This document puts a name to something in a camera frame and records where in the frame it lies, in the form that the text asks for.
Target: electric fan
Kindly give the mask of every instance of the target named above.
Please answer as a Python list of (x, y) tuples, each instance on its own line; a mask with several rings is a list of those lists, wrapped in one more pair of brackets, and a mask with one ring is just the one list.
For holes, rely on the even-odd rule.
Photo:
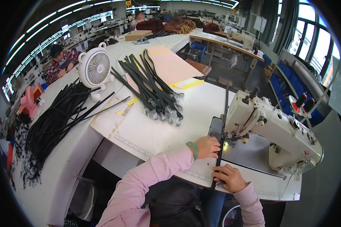
[(91, 99), (94, 102), (101, 100), (101, 95), (98, 92), (106, 88), (105, 83), (112, 82), (115, 79), (110, 74), (111, 59), (105, 48), (106, 43), (102, 42), (99, 47), (78, 56), (78, 62), (81, 64), (79, 73), (82, 83), (91, 89), (101, 87), (100, 90), (91, 92)]
[(38, 105), (34, 102), (32, 86), (26, 88), (25, 96), (20, 99), (20, 104), (28, 109), (29, 117), (32, 118), (38, 109)]

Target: hand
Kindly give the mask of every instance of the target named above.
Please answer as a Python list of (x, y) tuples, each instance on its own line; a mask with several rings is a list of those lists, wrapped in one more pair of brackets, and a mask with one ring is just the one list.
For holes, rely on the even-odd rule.
[[(220, 150), (220, 143), (216, 137), (204, 136), (195, 141), (195, 145), (198, 150), (197, 159), (203, 159), (208, 157), (218, 158), (217, 153)], [(191, 149), (193, 156), (195, 156), (195, 150), (191, 145), (188, 145)]]
[(216, 182), (220, 180), (225, 181), (226, 184), (224, 184), (223, 187), (230, 193), (240, 192), (248, 185), (248, 183), (246, 183), (242, 178), (240, 170), (230, 166), (229, 164), (213, 167), (212, 170), (220, 171), (219, 173), (214, 172), (211, 175), (216, 177), (214, 179)]
[(58, 78), (61, 78), (62, 76), (64, 76), (64, 74), (66, 74), (66, 71), (65, 71), (65, 70), (59, 71), (59, 73), (58, 73)]
[(69, 72), (71, 69), (73, 68), (73, 64), (69, 63), (68, 67), (67, 67), (67, 72)]

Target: green bracelet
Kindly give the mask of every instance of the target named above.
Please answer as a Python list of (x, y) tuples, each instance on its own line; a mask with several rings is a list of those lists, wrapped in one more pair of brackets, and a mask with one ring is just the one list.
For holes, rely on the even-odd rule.
[(193, 143), (193, 142), (191, 142), (191, 141), (187, 142), (186, 145), (192, 145), (193, 149), (195, 150), (195, 160), (196, 160), (197, 157), (198, 157), (197, 146), (195, 145), (195, 143)]

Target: fan grille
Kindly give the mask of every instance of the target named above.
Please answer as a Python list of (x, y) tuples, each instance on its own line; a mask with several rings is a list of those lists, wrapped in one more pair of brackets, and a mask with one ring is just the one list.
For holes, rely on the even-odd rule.
[(96, 52), (87, 63), (86, 77), (92, 84), (99, 85), (109, 74), (110, 66), (109, 55), (103, 51)]

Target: floral shirt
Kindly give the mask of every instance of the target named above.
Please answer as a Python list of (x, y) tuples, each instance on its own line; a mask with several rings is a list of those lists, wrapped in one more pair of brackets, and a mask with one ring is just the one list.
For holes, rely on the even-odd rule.
[[(73, 50), (65, 50), (63, 51), (63, 58), (66, 61), (68, 58), (71, 59), (71, 63), (76, 65), (78, 63), (78, 56), (80, 55), (81, 51), (73, 51)], [(48, 69), (48, 74), (46, 77), (46, 82), (48, 85), (55, 82), (58, 79), (58, 72), (57, 69), (59, 67), (59, 63), (55, 60), (52, 61), (51, 66)]]

